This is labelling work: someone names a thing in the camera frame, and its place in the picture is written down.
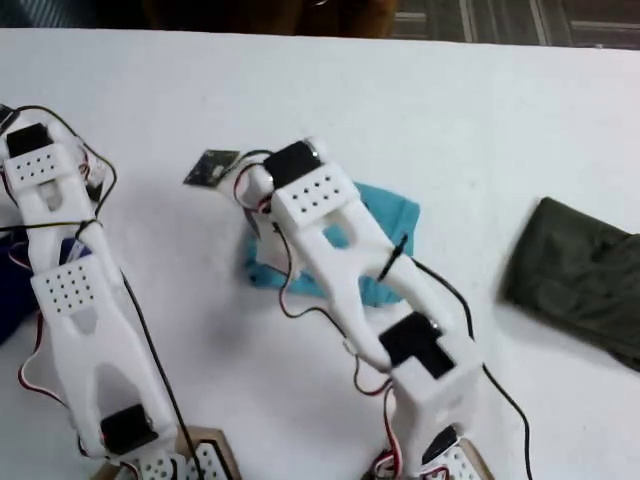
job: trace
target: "dark green cloth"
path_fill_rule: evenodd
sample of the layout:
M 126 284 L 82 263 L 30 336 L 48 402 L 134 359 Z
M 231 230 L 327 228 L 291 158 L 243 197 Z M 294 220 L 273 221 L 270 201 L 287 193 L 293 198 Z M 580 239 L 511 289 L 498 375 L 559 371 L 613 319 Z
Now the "dark green cloth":
M 507 300 L 640 371 L 640 236 L 543 199 L 513 253 Z

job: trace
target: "white tabletop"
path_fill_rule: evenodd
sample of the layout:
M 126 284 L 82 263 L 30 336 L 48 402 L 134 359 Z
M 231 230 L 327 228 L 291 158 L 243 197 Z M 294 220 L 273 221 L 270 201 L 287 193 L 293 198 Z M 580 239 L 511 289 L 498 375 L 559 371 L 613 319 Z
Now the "white tabletop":
M 244 478 L 356 478 L 384 438 L 381 399 L 353 389 L 331 326 L 286 319 L 275 292 L 244 282 L 239 210 L 182 185 L 205 148 L 307 135 L 354 179 L 421 204 L 416 256 L 468 297 L 487 363 L 530 418 L 536 478 L 636 475 L 640 376 L 496 294 L 542 196 L 640 231 L 640 54 L 4 30 L 0 69 L 0 101 L 54 108 L 117 164 L 112 248 L 187 421 L 223 428 Z M 8 222 L 5 197 L 0 212 Z M 0 465 L 6 478 L 86 478 L 95 464 L 66 413 L 15 381 L 33 332 L 0 347 Z M 485 380 L 470 436 L 497 478 L 525 478 L 520 419 Z

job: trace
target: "wooden base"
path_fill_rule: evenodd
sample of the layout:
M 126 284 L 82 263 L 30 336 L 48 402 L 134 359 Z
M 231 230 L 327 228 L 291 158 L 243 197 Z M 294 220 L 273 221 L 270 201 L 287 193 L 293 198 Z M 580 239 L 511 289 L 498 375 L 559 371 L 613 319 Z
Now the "wooden base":
M 215 441 L 220 448 L 224 462 L 229 468 L 231 480 L 242 480 L 238 464 L 233 456 L 233 451 L 231 450 L 222 430 L 218 430 L 216 428 L 189 427 L 189 434 L 191 435 L 191 439 L 196 447 L 203 441 Z M 180 434 L 176 439 L 176 452 L 183 455 L 187 461 L 191 458 L 189 449 L 187 448 L 187 442 L 182 434 Z M 102 467 L 100 467 L 100 470 L 91 477 L 91 480 L 114 480 L 119 471 L 120 467 L 105 462 Z

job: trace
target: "white plastic frame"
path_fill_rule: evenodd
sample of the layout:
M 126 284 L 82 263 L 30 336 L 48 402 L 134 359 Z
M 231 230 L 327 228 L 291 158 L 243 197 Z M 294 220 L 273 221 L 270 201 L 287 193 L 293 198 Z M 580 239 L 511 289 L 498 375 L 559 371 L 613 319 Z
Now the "white plastic frame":
M 272 184 L 264 168 L 253 168 L 250 174 L 250 188 Z M 258 196 L 250 191 L 247 194 Z M 326 292 L 332 317 L 358 355 L 377 370 L 390 373 L 397 400 L 393 427 L 403 451 L 403 475 L 417 478 L 422 455 L 437 434 L 449 425 L 463 429 L 469 423 L 481 367 L 475 343 L 463 328 L 455 328 L 425 274 L 410 257 L 401 255 L 384 283 L 440 329 L 442 336 L 437 343 L 454 367 L 438 379 L 414 357 L 391 368 L 389 355 L 378 339 L 380 332 L 367 321 L 358 279 L 363 275 L 377 278 L 394 245 L 337 165 L 325 163 L 273 192 L 270 220 L 280 225 L 287 241 Z M 346 233 L 347 248 L 335 248 L 324 235 L 332 224 Z
M 22 114 L 9 132 L 28 126 L 24 117 Z M 77 141 L 63 133 L 59 122 L 47 126 L 54 140 L 63 142 L 9 159 L 5 142 L 0 142 L 0 161 L 4 160 L 9 188 L 23 220 L 25 224 L 90 220 L 94 217 L 93 208 L 73 156 Z M 44 194 L 51 192 L 61 199 L 56 208 L 50 208 L 45 199 Z M 112 455 L 101 440 L 100 420 L 106 415 L 97 398 L 98 369 L 109 366 L 134 386 L 136 403 L 142 403 L 159 435 L 154 442 L 120 457 L 136 459 L 173 445 L 175 423 L 150 356 L 118 305 L 117 299 L 124 297 L 126 291 L 102 226 L 92 223 L 80 236 L 91 255 L 58 266 L 62 240 L 73 237 L 77 230 L 77 226 L 28 230 L 29 258 L 35 275 L 32 285 L 50 327 L 56 370 L 84 448 L 90 456 Z M 75 315 L 92 318 L 88 330 L 79 326 Z M 110 390 L 110 395 L 114 397 L 110 399 L 112 404 L 132 401 L 130 392 L 123 396 Z

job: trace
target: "blue cloth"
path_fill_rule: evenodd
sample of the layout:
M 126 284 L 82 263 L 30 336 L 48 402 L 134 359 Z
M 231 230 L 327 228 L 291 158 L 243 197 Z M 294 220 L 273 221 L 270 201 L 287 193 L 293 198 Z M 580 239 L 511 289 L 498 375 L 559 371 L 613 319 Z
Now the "blue cloth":
M 412 255 L 413 232 L 418 223 L 420 206 L 411 200 L 387 190 L 360 183 L 356 183 L 356 187 L 360 191 L 363 203 L 391 239 L 392 243 L 400 243 L 402 235 L 405 233 L 409 236 L 405 252 Z M 337 225 L 329 227 L 325 234 L 334 247 L 339 248 L 348 245 L 347 238 Z M 256 261 L 256 242 L 256 238 L 252 238 L 247 248 L 245 268 L 249 276 L 249 281 L 256 287 L 282 287 L 285 276 L 268 265 Z M 396 303 L 401 300 L 390 288 L 377 283 L 373 278 L 362 277 L 359 283 L 360 295 L 365 305 L 377 307 L 388 303 Z M 318 284 L 306 271 L 303 271 L 300 277 L 291 283 L 289 291 L 324 297 L 324 293 Z

